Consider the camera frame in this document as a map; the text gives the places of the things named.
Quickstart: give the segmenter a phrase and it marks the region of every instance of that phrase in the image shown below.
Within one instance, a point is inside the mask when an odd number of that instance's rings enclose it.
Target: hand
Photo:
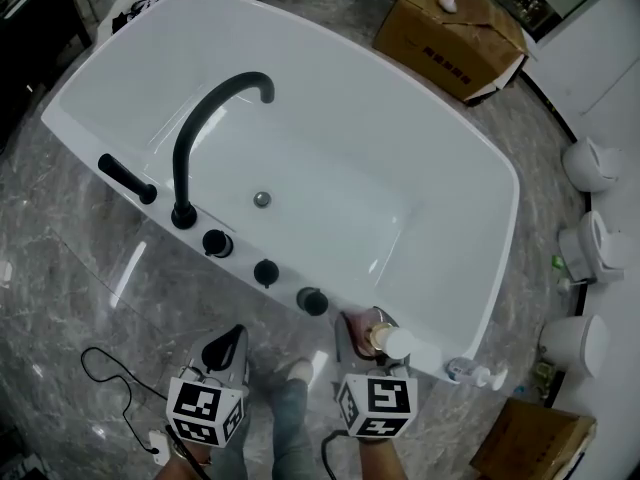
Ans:
[[[199,464],[206,464],[209,462],[209,454],[211,453],[211,447],[204,444],[192,443],[191,441],[182,441],[187,450],[191,452],[193,458],[198,461]]]

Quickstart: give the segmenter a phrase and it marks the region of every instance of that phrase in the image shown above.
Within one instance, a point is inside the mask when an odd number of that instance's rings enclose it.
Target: shoe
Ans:
[[[296,361],[291,367],[291,370],[289,370],[289,375],[287,375],[287,380],[292,379],[300,379],[308,386],[311,379],[313,379],[313,365],[311,361],[307,359]]]

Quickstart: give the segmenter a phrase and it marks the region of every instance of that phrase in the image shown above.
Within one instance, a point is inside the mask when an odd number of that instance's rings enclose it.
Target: drain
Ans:
[[[269,192],[258,192],[253,196],[253,204],[258,208],[266,208],[271,204],[271,194]]]

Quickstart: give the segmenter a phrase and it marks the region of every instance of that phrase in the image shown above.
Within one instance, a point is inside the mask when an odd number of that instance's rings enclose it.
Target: cardboard box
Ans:
[[[470,102],[504,88],[527,59],[520,25],[492,0],[396,0],[373,47]]]
[[[490,480],[552,480],[579,462],[595,423],[587,416],[509,399],[471,465]]]

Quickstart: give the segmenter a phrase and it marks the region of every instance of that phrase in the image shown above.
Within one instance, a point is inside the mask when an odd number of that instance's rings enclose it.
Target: white toilet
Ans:
[[[558,235],[560,252],[574,281],[610,283],[624,279],[635,244],[622,233],[609,233],[597,211],[587,212],[578,227]]]
[[[597,377],[610,334],[598,315],[573,316],[548,323],[540,335],[542,357],[559,370]]]
[[[622,170],[622,152],[598,146],[585,137],[565,151],[562,165],[569,181],[578,190],[601,192],[618,181]]]

